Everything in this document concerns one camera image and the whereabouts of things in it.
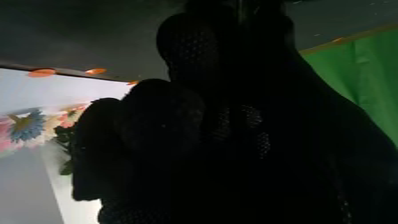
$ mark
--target colorful decoration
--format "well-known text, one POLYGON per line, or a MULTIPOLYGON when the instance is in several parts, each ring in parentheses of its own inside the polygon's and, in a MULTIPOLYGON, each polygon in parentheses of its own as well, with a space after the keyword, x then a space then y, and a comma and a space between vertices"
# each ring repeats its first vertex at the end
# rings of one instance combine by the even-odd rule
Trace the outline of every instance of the colorful decoration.
POLYGON ((74 109, 67 109, 65 110, 65 114, 58 118, 58 120, 61 121, 60 127, 63 127, 63 128, 72 127, 72 125, 74 125, 74 123, 77 121, 77 118, 79 118, 79 116, 83 114, 83 110, 85 110, 83 106, 74 108, 74 109))
POLYGON ((127 82, 127 86, 133 86, 133 85, 136 85, 138 84, 138 81, 129 81, 127 82))
POLYGON ((47 77, 51 76, 53 74, 56 73, 54 69, 37 69, 33 70, 29 73, 28 73, 28 77, 31 78, 42 78, 42 77, 47 77))
POLYGON ((22 118, 15 115, 8 115, 8 118, 13 121, 8 127, 10 142, 17 143, 19 141, 26 142, 33 140, 40 136, 44 130, 44 115, 40 111, 35 110, 22 118))
POLYGON ((86 75, 99 75, 106 72, 106 69, 104 68, 93 68, 90 70, 85 71, 85 74, 86 75))
POLYGON ((10 122, 3 119, 0 121, 0 152, 6 151, 6 149, 10 148, 8 127, 10 122))

